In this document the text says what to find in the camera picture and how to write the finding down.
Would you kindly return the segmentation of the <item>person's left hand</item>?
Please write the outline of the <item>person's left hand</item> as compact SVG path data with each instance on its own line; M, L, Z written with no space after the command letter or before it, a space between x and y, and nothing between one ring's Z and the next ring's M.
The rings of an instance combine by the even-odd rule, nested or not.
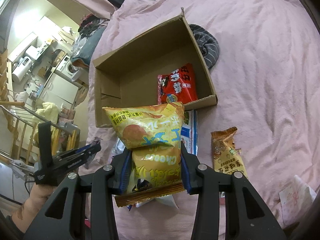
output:
M55 189L56 186L33 185L29 198L11 216L13 223L22 233L27 231L30 224Z

